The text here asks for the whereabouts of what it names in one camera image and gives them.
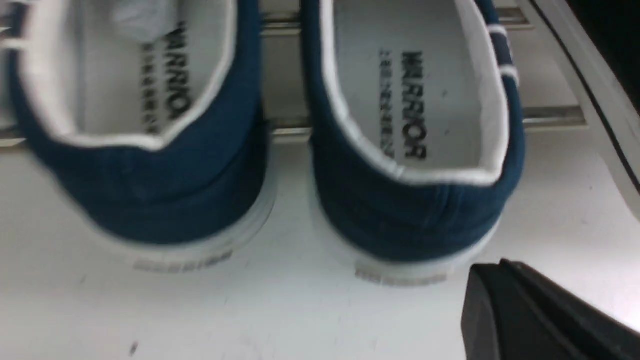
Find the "white insole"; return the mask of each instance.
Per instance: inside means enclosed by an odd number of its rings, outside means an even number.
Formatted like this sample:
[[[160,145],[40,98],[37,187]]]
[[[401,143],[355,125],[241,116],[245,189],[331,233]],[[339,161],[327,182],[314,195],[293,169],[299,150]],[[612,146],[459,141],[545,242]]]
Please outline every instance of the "white insole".
[[[90,135],[159,134],[202,95],[223,56],[227,0],[185,0],[176,30],[138,44],[111,1],[75,0],[61,61],[67,104]]]
[[[340,85],[363,134],[414,168],[477,167],[481,103],[449,0],[336,0]]]

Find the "canvas sneaker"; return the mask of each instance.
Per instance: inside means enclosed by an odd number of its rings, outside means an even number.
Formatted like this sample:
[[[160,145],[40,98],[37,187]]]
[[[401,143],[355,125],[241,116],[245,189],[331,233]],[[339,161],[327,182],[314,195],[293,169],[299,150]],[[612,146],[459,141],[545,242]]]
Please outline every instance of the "canvas sneaker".
[[[275,199],[258,1],[184,1],[175,29],[148,44],[119,34],[109,7],[10,5],[3,47],[20,131],[136,268],[211,266]]]
[[[518,2],[555,55],[601,157],[640,219],[640,3]]]
[[[302,7],[320,234],[359,277],[444,280],[492,237],[524,162],[518,72],[492,2]]]

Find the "black plastic object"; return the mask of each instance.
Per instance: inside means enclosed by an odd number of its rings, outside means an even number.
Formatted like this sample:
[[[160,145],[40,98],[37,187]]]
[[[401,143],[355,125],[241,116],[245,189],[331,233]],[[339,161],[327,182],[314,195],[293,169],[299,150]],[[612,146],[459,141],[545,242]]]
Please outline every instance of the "black plastic object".
[[[474,265],[462,314],[468,360],[640,359],[640,335],[523,263]]]

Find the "white surface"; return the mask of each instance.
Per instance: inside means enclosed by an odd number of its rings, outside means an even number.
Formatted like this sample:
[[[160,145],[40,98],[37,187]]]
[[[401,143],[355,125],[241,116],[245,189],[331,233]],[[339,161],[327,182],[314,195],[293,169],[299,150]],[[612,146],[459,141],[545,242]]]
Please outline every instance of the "white surface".
[[[576,103],[534,34],[511,40],[525,105]],[[304,112],[295,44],[267,41],[271,113]],[[306,148],[277,147],[276,159],[280,195],[249,246],[216,268],[159,275],[95,244],[29,155],[0,153],[0,359],[464,359],[467,272],[414,289],[353,278],[312,232]],[[531,134],[526,167],[480,260],[525,261],[640,330],[640,224],[590,135]]]

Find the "white rubber sole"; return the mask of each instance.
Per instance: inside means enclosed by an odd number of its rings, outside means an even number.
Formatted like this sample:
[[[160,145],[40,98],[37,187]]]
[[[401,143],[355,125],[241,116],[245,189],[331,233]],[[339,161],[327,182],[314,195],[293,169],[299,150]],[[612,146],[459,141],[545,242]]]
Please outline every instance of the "white rubber sole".
[[[599,153],[618,190],[640,220],[640,185],[637,181],[640,176],[640,115],[566,2],[517,0],[517,3],[554,55],[580,102]]]
[[[100,244],[123,256],[138,270],[181,273],[215,266],[231,258],[262,229],[275,204],[277,177],[273,146],[270,145],[266,177],[253,206],[235,224],[211,238],[177,246],[138,245],[117,239]]]
[[[499,221],[475,245],[440,259],[422,263],[399,264],[381,261],[352,246],[329,223],[318,199],[313,168],[308,186],[309,208],[315,234],[336,260],[352,268],[357,278],[380,285],[410,287],[427,286],[446,281],[451,274],[471,264],[489,244],[498,229]]]

